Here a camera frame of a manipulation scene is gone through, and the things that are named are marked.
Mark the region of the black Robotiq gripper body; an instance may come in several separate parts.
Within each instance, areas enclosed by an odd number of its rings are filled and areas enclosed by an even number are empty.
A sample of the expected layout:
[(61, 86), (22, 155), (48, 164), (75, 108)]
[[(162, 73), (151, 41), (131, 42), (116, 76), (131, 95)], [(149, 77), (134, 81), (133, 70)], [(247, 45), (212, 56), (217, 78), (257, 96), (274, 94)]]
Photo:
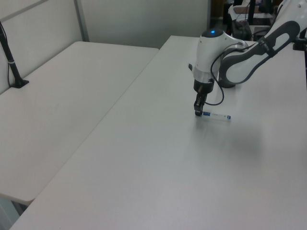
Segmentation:
[(207, 83), (202, 83), (197, 80), (194, 80), (193, 89), (198, 94), (209, 94), (213, 91), (213, 87), (214, 87), (213, 79), (209, 79)]

